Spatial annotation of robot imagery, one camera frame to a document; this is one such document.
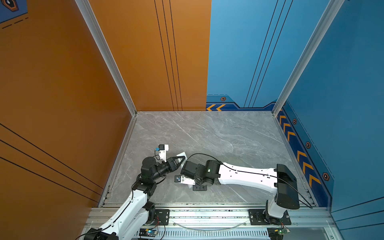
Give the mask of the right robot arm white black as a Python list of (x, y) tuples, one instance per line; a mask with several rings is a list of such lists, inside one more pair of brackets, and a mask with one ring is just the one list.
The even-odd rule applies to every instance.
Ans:
[(263, 211), (267, 224), (279, 225), (288, 210), (300, 208), (297, 178), (282, 164), (274, 168), (253, 169), (208, 160), (205, 165), (187, 161), (175, 183), (189, 185), (194, 191), (205, 191), (213, 185), (240, 185), (267, 191), (273, 196)]

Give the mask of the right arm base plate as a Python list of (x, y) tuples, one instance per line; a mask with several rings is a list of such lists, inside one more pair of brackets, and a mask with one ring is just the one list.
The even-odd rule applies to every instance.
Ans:
[(262, 209), (249, 209), (248, 214), (249, 214), (249, 220), (252, 226), (261, 226), (261, 225), (290, 226), (292, 224), (288, 211), (285, 211), (283, 217), (280, 219), (267, 215), (267, 211)]

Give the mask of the white remote control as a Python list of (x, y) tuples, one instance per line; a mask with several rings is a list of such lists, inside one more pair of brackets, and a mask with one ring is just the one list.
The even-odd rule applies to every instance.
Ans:
[(187, 155), (185, 152), (182, 152), (180, 154), (177, 154), (177, 157), (181, 157), (183, 160), (187, 160)]

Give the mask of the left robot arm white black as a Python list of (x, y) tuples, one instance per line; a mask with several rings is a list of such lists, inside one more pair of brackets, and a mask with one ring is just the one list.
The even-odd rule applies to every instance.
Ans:
[(185, 153), (157, 162), (155, 157), (142, 161), (141, 173), (132, 185), (131, 194), (123, 205), (98, 229), (91, 228), (80, 240), (130, 240), (145, 224), (155, 219), (155, 204), (150, 202), (158, 179), (176, 171), (187, 159)]

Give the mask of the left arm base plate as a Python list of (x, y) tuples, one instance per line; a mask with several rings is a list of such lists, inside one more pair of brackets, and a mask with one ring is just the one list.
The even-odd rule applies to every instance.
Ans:
[(149, 217), (145, 225), (156, 225), (158, 221), (165, 226), (169, 224), (170, 210), (169, 209), (153, 209), (149, 210)]

